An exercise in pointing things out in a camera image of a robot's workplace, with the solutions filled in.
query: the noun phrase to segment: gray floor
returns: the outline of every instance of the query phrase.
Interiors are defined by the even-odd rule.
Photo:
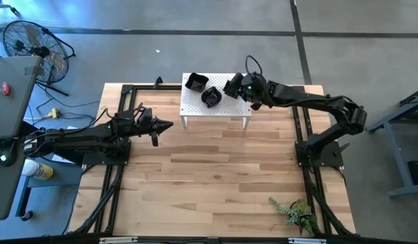
[[[294,31],[287,0],[13,0],[22,19],[45,26],[73,28]],[[418,33],[418,0],[297,0],[303,31]],[[0,9],[0,26],[17,18]],[[77,56],[57,87],[70,92],[67,104],[99,100],[105,82],[166,82],[182,73],[244,72],[247,54],[264,74],[285,84],[304,84],[295,37],[231,37],[173,35],[59,35]],[[364,105],[371,124],[418,90],[418,39],[304,39],[313,84],[327,93],[343,94]],[[5,55],[0,42],[0,54]],[[39,89],[30,106],[46,101]],[[66,108],[51,102],[42,108],[95,115],[97,106]],[[88,120],[44,121],[40,126],[82,127]],[[418,241],[418,194],[389,199],[401,186],[385,137],[362,133],[345,136],[348,194],[358,234]],[[58,235],[67,223],[76,186],[39,188],[28,208],[35,217],[0,221],[0,239]]]

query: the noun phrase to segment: small white table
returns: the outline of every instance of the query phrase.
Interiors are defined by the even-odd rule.
[[[188,117],[242,117],[243,129],[246,129],[251,119],[251,107],[241,97],[234,99],[224,93],[226,82],[231,80],[235,74],[198,74],[209,78],[205,90],[213,86],[216,87],[221,92],[222,99],[213,108],[207,108],[201,100],[201,94],[203,92],[198,93],[185,87],[190,73],[183,73],[182,99],[180,102],[180,117],[182,118],[183,128],[186,129],[188,127]]]

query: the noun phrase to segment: wooden table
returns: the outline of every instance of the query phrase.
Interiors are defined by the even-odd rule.
[[[110,113],[117,110],[121,86],[105,84],[99,114],[104,108]],[[323,94],[321,85],[305,89]],[[208,117],[190,119],[185,130],[180,125],[180,91],[139,91],[136,100],[174,126],[159,136],[159,147],[152,146],[149,136],[131,138],[114,235],[299,236],[298,228],[286,226],[287,216],[276,213],[268,202],[273,197],[288,207],[306,198],[293,147],[291,108],[262,106],[253,111],[246,131],[241,118]],[[315,133],[330,126],[327,113],[310,110],[310,116]],[[104,116],[98,123],[107,120]],[[98,203],[104,172],[105,167],[97,165],[82,177],[69,230],[80,227]],[[332,168],[321,168],[321,173],[327,203],[354,232],[342,177]],[[322,230],[320,214],[318,219]]]

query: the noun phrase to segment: artificial plant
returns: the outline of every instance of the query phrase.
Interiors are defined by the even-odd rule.
[[[281,206],[272,197],[269,198],[269,202],[280,213],[289,215],[289,219],[285,222],[285,224],[298,225],[300,235],[302,235],[304,229],[308,231],[313,237],[316,235],[316,233],[320,232],[317,225],[317,217],[315,214],[312,214],[311,207],[306,203],[306,201],[299,199],[294,202],[290,208]]]

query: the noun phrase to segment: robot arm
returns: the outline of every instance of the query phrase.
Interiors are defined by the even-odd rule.
[[[306,142],[305,150],[311,158],[317,159],[323,147],[339,137],[349,134],[359,134],[364,130],[367,112],[345,96],[330,97],[309,94],[273,81],[266,81],[260,73],[248,73],[242,76],[237,73],[227,82],[224,91],[236,98],[240,96],[244,101],[251,102],[251,108],[258,110],[263,104],[272,108],[301,106],[331,113],[337,124],[321,134],[313,134]]]
[[[40,129],[26,137],[25,155],[42,157],[56,153],[65,158],[75,159],[75,155],[98,154],[109,159],[125,159],[131,143],[127,138],[146,134],[152,137],[153,146],[158,146],[157,136],[173,123],[153,118],[151,108],[141,105],[137,110],[142,111],[137,119],[135,118],[138,113],[134,115],[134,111],[127,110],[110,116],[109,122],[93,128]]]

